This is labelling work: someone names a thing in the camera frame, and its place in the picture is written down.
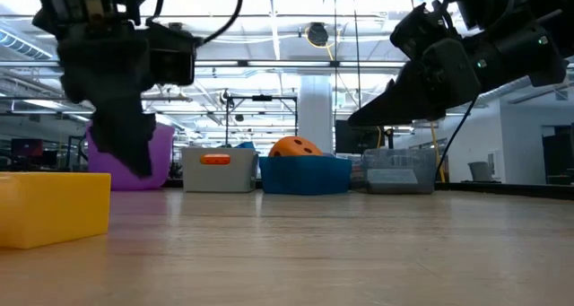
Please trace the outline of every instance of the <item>wooden table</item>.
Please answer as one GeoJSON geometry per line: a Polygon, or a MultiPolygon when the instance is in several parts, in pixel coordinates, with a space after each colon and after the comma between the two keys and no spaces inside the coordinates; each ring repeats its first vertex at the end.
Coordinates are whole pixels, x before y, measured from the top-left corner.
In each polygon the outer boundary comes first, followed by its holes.
{"type": "Polygon", "coordinates": [[[0,250],[0,305],[574,304],[574,203],[115,193],[109,235],[0,250]]]}

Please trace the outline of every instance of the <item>white column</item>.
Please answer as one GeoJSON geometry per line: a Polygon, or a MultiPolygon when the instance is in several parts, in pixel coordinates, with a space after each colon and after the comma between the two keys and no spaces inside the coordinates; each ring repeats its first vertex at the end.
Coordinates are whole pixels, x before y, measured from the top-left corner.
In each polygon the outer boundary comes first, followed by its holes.
{"type": "Polygon", "coordinates": [[[323,153],[333,152],[333,96],[329,76],[302,76],[299,91],[299,136],[323,153]]]}

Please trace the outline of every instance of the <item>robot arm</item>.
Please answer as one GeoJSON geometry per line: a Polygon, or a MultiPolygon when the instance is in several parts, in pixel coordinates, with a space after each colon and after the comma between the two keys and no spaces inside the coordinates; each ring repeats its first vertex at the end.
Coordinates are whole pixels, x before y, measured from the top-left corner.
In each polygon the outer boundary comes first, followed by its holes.
{"type": "Polygon", "coordinates": [[[192,84],[196,50],[234,23],[243,0],[227,24],[206,39],[184,31],[180,23],[166,27],[154,22],[163,0],[158,0],[145,29],[135,28],[141,24],[139,6],[144,0],[40,1],[42,9],[33,23],[57,38],[65,95],[96,108],[90,132],[98,149],[114,155],[135,175],[151,175],[148,142],[155,116],[144,113],[141,93],[155,84],[192,84]]]}
{"type": "Polygon", "coordinates": [[[520,77],[533,86],[562,83],[574,55],[574,0],[444,0],[416,7],[390,37],[410,60],[396,81],[353,114],[354,126],[435,120],[446,109],[475,100],[520,77]],[[447,12],[458,3],[466,27],[461,37],[447,12]]]}

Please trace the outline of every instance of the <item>yellow block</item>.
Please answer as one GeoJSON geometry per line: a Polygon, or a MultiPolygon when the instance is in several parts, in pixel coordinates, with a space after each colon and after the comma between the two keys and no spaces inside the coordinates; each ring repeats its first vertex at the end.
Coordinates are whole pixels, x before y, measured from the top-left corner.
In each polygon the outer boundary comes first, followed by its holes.
{"type": "Polygon", "coordinates": [[[0,172],[0,247],[29,249],[108,231],[109,174],[0,172]]]}

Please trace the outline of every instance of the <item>red object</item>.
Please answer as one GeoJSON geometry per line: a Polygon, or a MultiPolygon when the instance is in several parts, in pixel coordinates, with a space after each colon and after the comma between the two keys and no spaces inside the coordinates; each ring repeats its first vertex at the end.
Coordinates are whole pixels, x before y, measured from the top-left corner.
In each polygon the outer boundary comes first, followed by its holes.
{"type": "Polygon", "coordinates": [[[231,163],[231,157],[228,154],[204,154],[200,162],[208,165],[228,165],[231,163]]]}

